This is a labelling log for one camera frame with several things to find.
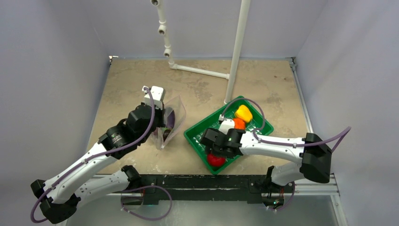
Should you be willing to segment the purple toy eggplant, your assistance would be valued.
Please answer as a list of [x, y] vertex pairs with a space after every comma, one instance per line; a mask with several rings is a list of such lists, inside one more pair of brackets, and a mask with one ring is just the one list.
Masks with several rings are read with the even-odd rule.
[[172, 130], [175, 127], [176, 114], [172, 107], [165, 109], [166, 128]]

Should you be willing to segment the clear zip top bag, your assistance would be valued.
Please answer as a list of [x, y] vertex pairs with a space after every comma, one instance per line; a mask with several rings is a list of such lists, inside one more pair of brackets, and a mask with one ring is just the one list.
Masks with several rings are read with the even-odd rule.
[[162, 150], [177, 135], [186, 119], [186, 109], [180, 96], [176, 96], [164, 105], [165, 124], [162, 128], [157, 128], [151, 138], [158, 150]]

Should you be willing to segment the red toy tomato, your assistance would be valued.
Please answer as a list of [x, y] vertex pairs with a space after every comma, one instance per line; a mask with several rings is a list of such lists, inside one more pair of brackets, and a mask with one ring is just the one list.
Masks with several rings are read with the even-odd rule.
[[226, 158], [215, 156], [210, 153], [207, 155], [207, 162], [212, 167], [221, 167], [225, 164]]

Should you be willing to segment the yellow toy bell pepper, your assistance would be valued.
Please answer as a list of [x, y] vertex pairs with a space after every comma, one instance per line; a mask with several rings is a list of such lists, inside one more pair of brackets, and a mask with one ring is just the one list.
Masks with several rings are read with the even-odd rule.
[[235, 118], [243, 120], [245, 123], [250, 123], [253, 115], [246, 105], [240, 105], [234, 113]]

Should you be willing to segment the dark red toy apple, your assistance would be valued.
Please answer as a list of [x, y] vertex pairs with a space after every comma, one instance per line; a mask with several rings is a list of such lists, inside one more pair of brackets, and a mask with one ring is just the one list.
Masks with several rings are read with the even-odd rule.
[[167, 137], [169, 136], [170, 132], [171, 132], [170, 129], [166, 129], [166, 130], [163, 131], [162, 137], [163, 137], [164, 141], [167, 139]]

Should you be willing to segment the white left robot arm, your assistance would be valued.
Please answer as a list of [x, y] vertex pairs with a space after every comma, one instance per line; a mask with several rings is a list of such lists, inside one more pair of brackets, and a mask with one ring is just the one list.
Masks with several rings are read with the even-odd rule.
[[70, 167], [51, 179], [37, 179], [31, 183], [37, 197], [31, 210], [31, 221], [58, 224], [71, 217], [79, 207], [99, 197], [124, 190], [136, 192], [141, 187], [141, 176], [132, 165], [126, 165], [106, 178], [90, 179], [136, 150], [152, 132], [164, 126], [164, 105], [138, 105], [127, 118], [101, 135]]

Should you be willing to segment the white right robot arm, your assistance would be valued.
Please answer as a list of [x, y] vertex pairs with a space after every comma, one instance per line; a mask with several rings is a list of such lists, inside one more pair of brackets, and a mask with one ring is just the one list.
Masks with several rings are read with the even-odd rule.
[[304, 138], [281, 138], [229, 129], [226, 134], [208, 128], [200, 143], [215, 156], [235, 158], [243, 155], [263, 155], [287, 160], [282, 166], [268, 169], [265, 188], [271, 192], [300, 179], [326, 184], [330, 181], [332, 150], [326, 141], [314, 133]]

